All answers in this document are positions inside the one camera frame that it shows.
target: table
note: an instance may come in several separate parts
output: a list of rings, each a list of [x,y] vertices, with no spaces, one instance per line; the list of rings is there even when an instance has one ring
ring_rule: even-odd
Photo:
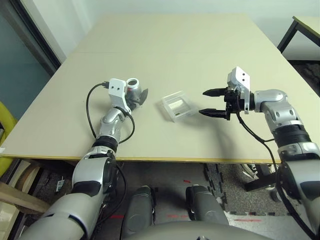
[[[285,91],[320,144],[320,99],[248,16],[115,14],[104,16],[70,54],[3,143],[1,155],[81,159],[94,142],[85,109],[88,91],[111,78],[136,77],[149,95],[132,113],[136,132],[118,147],[117,160],[270,163],[268,151],[235,115],[227,121],[197,113],[174,123],[161,106],[162,97],[183,90],[198,109],[224,109],[222,97],[202,92],[226,87],[235,66],[251,75],[252,91]],[[110,106],[108,91],[97,88],[89,104],[96,130]],[[272,138],[263,113],[242,116],[256,134]],[[128,119],[122,138],[130,132]],[[277,156],[276,144],[269,145]]]
[[[293,16],[291,26],[277,47],[281,53],[286,49],[297,31],[320,47],[320,17]]]

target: black cable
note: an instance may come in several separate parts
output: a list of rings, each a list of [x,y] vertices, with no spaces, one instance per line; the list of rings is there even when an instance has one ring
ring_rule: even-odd
[[[91,120],[90,120],[90,114],[89,114],[89,98],[90,98],[90,94],[93,92],[93,90],[95,90],[97,87],[99,86],[103,86],[103,83],[99,83],[97,85],[95,85],[93,88],[90,89],[90,91],[88,92],[88,95],[86,96],[86,102],[85,102],[85,109],[86,109],[86,116],[88,118],[88,122],[89,122],[89,126],[92,132],[92,135],[94,136],[94,138],[97,137],[94,127],[92,126]]]
[[[116,168],[119,170],[119,173],[121,174],[122,176],[122,179],[123,179],[123,183],[124,183],[124,193],[121,197],[121,200],[120,202],[109,212],[109,214],[105,217],[103,217],[102,219],[100,219],[96,226],[99,226],[101,224],[104,223],[104,221],[106,221],[108,218],[110,218],[120,207],[120,205],[124,202],[125,198],[126,198],[126,195],[127,195],[127,180],[126,180],[126,177],[121,169],[121,167],[119,167],[119,165],[116,165]]]
[[[293,217],[293,219],[296,221],[296,223],[302,228],[302,230],[308,235],[308,237],[312,240],[318,240],[317,236],[314,234],[313,231],[310,230],[310,228],[305,224],[305,222],[301,219],[295,208],[292,206],[291,202],[287,199],[281,185],[280,181],[280,171],[276,171],[275,175],[275,187],[276,190],[279,193],[280,198],[282,199],[282,202],[290,215]]]
[[[127,114],[127,116],[131,119],[131,122],[132,122],[132,132],[131,132],[131,134],[130,134],[127,138],[125,138],[124,140],[120,141],[119,144],[122,144],[122,143],[124,143],[125,141],[127,141],[127,140],[128,140],[129,138],[131,138],[132,135],[135,133],[135,129],[136,129],[135,120],[134,120],[134,118],[133,118],[130,114]]]
[[[85,102],[86,116],[88,118],[89,126],[90,126],[90,129],[91,129],[91,132],[92,132],[92,135],[94,136],[94,138],[97,138],[97,135],[96,135],[96,132],[94,130],[94,127],[92,126],[91,119],[90,119],[89,98],[90,98],[90,95],[91,95],[91,93],[93,92],[94,89],[96,89],[99,86],[106,87],[106,84],[108,84],[108,83],[107,82],[103,82],[103,83],[99,83],[99,84],[95,85],[93,88],[90,89],[90,91],[88,92],[88,95],[86,96],[86,102]],[[132,132],[127,138],[125,138],[124,140],[120,141],[119,144],[122,144],[125,141],[127,141],[129,138],[131,138],[132,135],[135,133],[135,129],[136,129],[136,124],[135,124],[134,118],[130,114],[128,114],[128,113],[126,113],[124,111],[122,111],[122,112],[130,118],[130,120],[132,122]]]
[[[299,214],[297,213],[297,211],[295,210],[295,208],[292,206],[291,202],[287,199],[283,188],[281,186],[281,182],[280,182],[280,173],[279,170],[277,168],[277,164],[274,158],[274,155],[271,151],[271,149],[266,145],[266,142],[271,142],[274,139],[269,139],[269,140],[263,140],[261,137],[259,137],[258,135],[256,135],[244,122],[244,120],[241,118],[240,116],[240,105],[239,105],[239,96],[237,96],[236,98],[236,102],[237,102],[237,108],[238,108],[238,112],[236,113],[236,116],[240,122],[240,124],[244,127],[244,129],[250,133],[258,142],[260,142],[262,145],[264,145],[266,147],[266,149],[268,150],[271,159],[272,159],[272,163],[274,166],[274,170],[276,172],[275,174],[275,187],[279,193],[280,198],[282,199],[282,202],[285,206],[285,208],[288,210],[289,214],[293,217],[293,219],[296,221],[296,223],[301,227],[301,229],[308,235],[309,238],[311,238],[312,240],[317,240],[317,236],[310,230],[310,228],[305,224],[305,222],[301,219],[301,217],[299,216]]]

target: transparent container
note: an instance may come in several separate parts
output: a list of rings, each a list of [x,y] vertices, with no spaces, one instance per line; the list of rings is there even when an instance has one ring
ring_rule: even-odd
[[[183,91],[162,98],[163,106],[172,121],[177,122],[197,112],[196,106],[188,99]]]

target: table leg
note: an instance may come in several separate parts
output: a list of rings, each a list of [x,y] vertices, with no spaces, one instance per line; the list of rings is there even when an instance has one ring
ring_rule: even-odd
[[[276,173],[271,173],[266,176],[262,176],[257,180],[248,182],[244,185],[244,188],[247,192],[267,188],[274,186],[276,183]]]
[[[278,45],[278,49],[280,53],[283,53],[283,51],[286,49],[288,44],[290,43],[291,39],[294,37],[294,35],[297,32],[296,26],[298,25],[298,22],[293,20],[291,26],[289,27],[288,31],[286,31],[284,37],[282,38],[281,42]]]

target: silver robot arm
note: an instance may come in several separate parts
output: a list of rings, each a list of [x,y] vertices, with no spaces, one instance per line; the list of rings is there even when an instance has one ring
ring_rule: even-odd
[[[113,78],[105,85],[109,88],[112,108],[102,117],[95,142],[74,169],[72,192],[58,199],[20,240],[90,239],[101,205],[117,184],[116,152],[121,127],[126,116],[142,105],[148,94],[146,89],[144,95],[139,90],[142,100],[133,99],[130,94],[127,97],[131,83],[139,85],[137,79],[134,78],[135,82],[132,79],[125,82]]]
[[[290,197],[302,202],[313,233],[319,234],[320,150],[311,141],[297,111],[288,103],[287,94],[277,89],[251,93],[250,76],[240,67],[228,75],[227,84],[226,88],[210,89],[203,93],[210,97],[224,96],[225,110],[207,108],[199,112],[227,120],[230,120],[231,114],[239,111],[245,114],[249,114],[249,110],[264,113],[281,159],[277,174],[278,192],[284,188]]]

